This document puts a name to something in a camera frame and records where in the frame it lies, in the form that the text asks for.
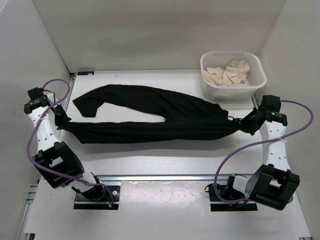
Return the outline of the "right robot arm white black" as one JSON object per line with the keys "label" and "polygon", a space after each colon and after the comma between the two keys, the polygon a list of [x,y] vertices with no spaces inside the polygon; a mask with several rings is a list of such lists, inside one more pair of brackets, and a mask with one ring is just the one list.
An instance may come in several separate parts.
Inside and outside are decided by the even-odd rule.
{"label": "right robot arm white black", "polygon": [[260,132],[264,142],[262,165],[251,177],[233,174],[228,178],[224,193],[230,200],[243,195],[250,201],[281,211],[299,186],[300,177],[292,173],[286,144],[281,141],[288,122],[280,109],[278,96],[264,95],[259,107],[240,121],[241,131],[251,135]]}

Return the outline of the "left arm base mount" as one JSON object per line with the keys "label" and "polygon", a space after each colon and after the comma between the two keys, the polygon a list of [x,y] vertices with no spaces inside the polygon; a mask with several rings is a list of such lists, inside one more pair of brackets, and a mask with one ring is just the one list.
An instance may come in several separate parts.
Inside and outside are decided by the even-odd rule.
{"label": "left arm base mount", "polygon": [[93,198],[85,198],[81,193],[76,193],[73,208],[75,210],[118,210],[121,186],[108,185],[107,187],[112,193],[114,203],[112,203],[109,192],[106,190],[103,190]]}

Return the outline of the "black trousers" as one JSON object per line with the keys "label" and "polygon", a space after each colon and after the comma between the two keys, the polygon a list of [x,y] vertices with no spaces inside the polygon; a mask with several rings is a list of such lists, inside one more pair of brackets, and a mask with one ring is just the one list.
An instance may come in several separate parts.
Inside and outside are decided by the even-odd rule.
{"label": "black trousers", "polygon": [[73,101],[84,118],[96,117],[104,104],[144,115],[134,121],[76,122],[59,125],[82,144],[137,144],[173,140],[214,141],[240,130],[238,119],[219,104],[181,92],[143,85],[108,84]]}

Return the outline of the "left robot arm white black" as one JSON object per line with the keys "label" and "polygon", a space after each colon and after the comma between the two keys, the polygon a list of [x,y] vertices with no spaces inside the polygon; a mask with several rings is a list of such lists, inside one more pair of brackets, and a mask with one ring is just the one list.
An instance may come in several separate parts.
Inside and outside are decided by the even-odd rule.
{"label": "left robot arm white black", "polygon": [[37,154],[32,159],[49,170],[83,179],[92,184],[88,186],[39,167],[37,170],[54,189],[70,186],[73,191],[86,199],[97,201],[103,198],[105,188],[99,184],[100,180],[93,173],[86,174],[79,158],[64,141],[59,139],[60,127],[71,120],[61,104],[57,104],[44,117],[41,117],[43,112],[56,101],[55,94],[36,87],[29,90],[28,95],[30,101],[24,105],[23,110],[34,126],[40,121],[39,128],[36,130]]}

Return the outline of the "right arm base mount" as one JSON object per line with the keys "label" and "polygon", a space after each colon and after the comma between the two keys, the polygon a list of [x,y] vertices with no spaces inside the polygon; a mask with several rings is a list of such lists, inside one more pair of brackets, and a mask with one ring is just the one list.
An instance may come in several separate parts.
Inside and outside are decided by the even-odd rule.
{"label": "right arm base mount", "polygon": [[258,210],[257,204],[248,200],[236,202],[244,198],[244,195],[232,188],[234,176],[219,176],[216,182],[218,195],[227,200],[222,201],[214,189],[214,183],[208,184],[204,191],[209,195],[210,211],[211,212],[254,212]]}

